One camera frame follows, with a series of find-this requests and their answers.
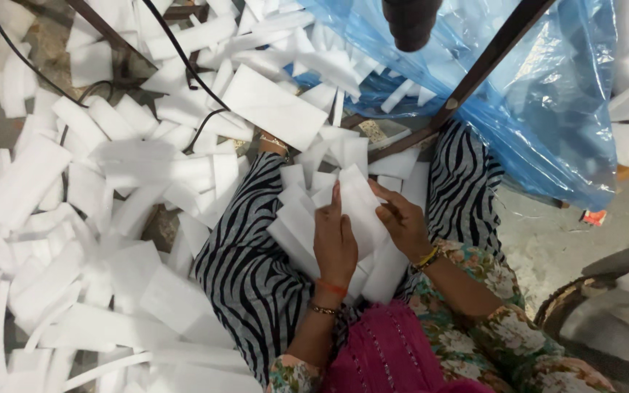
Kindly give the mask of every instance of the zebra print pants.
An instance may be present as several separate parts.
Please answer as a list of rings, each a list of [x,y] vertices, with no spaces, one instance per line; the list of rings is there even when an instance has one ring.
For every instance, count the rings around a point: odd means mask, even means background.
[[[264,386],[270,362],[292,341],[314,291],[312,282],[293,269],[288,256],[266,232],[280,207],[279,168],[284,164],[275,153],[258,155],[194,267],[195,278],[218,319]],[[502,174],[501,166],[469,127],[459,122],[447,124],[429,174],[431,240],[441,237],[471,243],[493,250],[502,261],[496,237],[500,221],[491,204]],[[407,272],[398,299],[411,295],[415,278]],[[345,340],[348,324],[364,307],[342,313],[335,332],[338,345]]]

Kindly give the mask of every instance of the floral print top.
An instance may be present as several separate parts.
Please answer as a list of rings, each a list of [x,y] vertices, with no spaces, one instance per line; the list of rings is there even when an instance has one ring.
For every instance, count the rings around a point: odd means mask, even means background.
[[[470,378],[497,393],[605,393],[610,382],[540,331],[523,311],[516,275],[491,252],[454,241],[436,241],[441,251],[483,282],[505,306],[471,329],[456,325],[443,297],[422,276],[409,306],[422,324],[446,380]],[[293,356],[270,368],[267,393],[315,393],[323,371]]]

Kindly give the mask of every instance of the dark cylindrical object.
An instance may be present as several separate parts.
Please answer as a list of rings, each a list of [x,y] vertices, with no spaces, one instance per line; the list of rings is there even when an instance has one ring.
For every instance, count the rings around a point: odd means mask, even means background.
[[[431,38],[436,13],[443,0],[382,0],[395,46],[404,52],[422,49]]]

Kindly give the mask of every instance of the blue plastic bag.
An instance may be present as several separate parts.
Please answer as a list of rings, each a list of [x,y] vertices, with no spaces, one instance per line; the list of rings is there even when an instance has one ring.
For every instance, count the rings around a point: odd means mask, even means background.
[[[318,20],[403,77],[372,73],[348,109],[370,118],[433,115],[466,75],[519,0],[445,0],[431,40],[395,48],[381,0],[301,0]],[[458,111],[532,193],[602,210],[614,196],[616,150],[607,104],[616,47],[612,0],[562,0],[526,34]],[[438,96],[380,105],[406,78]],[[302,85],[318,83],[308,74]]]

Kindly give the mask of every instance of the orange thread bracelet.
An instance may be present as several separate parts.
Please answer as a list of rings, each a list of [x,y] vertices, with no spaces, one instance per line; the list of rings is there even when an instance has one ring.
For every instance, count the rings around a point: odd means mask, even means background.
[[[333,294],[337,294],[341,297],[346,297],[346,295],[348,295],[349,291],[345,290],[344,288],[341,288],[337,285],[333,285],[330,284],[328,282],[325,282],[324,280],[322,280],[321,278],[318,278],[316,281],[317,285],[321,286],[322,288],[324,288],[325,290],[333,293]]]

